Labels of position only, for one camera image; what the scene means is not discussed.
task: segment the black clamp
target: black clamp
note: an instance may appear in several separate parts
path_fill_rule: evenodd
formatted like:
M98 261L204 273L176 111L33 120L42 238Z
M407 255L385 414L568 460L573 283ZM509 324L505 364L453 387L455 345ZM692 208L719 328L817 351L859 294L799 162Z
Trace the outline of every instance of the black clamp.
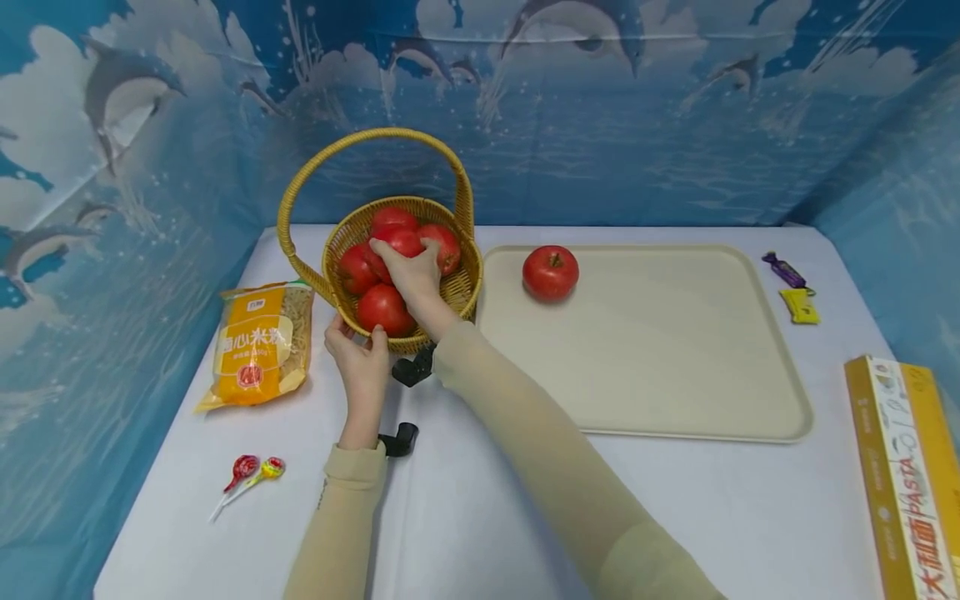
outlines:
M401 458L414 451L417 444L417 436L420 429L413 423L403 422L396 427L396 435L388 436L380 434L377 436L380 442L387 447L388 458Z
M400 358L394 363L392 375L394 379L412 388L427 377L433 371L433 350L437 348L436 344L430 344L422 348L413 360L409 358Z

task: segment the bag of rice noodles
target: bag of rice noodles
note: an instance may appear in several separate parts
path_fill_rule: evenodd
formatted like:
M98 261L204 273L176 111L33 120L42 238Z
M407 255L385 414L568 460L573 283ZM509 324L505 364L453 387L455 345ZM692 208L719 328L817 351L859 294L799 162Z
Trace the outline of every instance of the bag of rice noodles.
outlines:
M296 390L310 366L313 289L303 281L221 294L213 385L194 412L254 406Z

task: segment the blue backdrop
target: blue backdrop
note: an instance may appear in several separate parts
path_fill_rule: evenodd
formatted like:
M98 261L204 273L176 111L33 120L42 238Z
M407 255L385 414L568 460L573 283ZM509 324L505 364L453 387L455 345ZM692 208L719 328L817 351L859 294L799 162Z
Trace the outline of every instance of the blue backdrop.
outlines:
M297 169L437 135L481 224L834 241L960 432L960 9L934 0L12 0L0 9L0 595L89 595ZM449 202L372 142L295 219Z

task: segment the pasta box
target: pasta box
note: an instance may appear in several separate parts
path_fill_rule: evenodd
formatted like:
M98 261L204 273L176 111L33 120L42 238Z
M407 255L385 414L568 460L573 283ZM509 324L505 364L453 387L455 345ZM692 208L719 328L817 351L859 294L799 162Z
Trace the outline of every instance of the pasta box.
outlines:
M930 369L845 366L887 600L957 599L960 468Z

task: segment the red apple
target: red apple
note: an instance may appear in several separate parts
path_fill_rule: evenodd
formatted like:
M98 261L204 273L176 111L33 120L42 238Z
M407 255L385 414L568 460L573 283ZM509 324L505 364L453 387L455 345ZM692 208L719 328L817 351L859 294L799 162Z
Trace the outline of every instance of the red apple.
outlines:
M563 246L541 246L523 262L523 287L540 302L559 302L580 278L580 266Z
M344 282L344 289L356 296L362 295L380 281L367 262L366 252L366 243L357 244L340 257L340 279Z
M378 324L383 326L387 337L402 338L410 335L417 322L407 312L406 302L395 287L377 283L357 302L357 321L368 331Z
M420 238L417 236L415 229L399 227L384 228L375 233L371 239L374 238L383 240L389 244L391 248L407 258L413 258L423 252L423 244L420 242ZM380 256L370 248L370 244L367 245L364 257L367 259L367 262L370 263L370 268L373 269L376 276L380 277L381 281L393 285L394 281L390 279L390 272L387 271L386 263L383 262L383 258L380 258Z
M373 237L386 228L416 229L419 225L417 217L399 206L384 206L373 214L370 235Z
M441 276L448 276L457 270L457 267L460 266L460 242L453 231L442 225L430 223L418 229L417 236L420 239L428 237L437 240L440 244L437 266L440 267Z

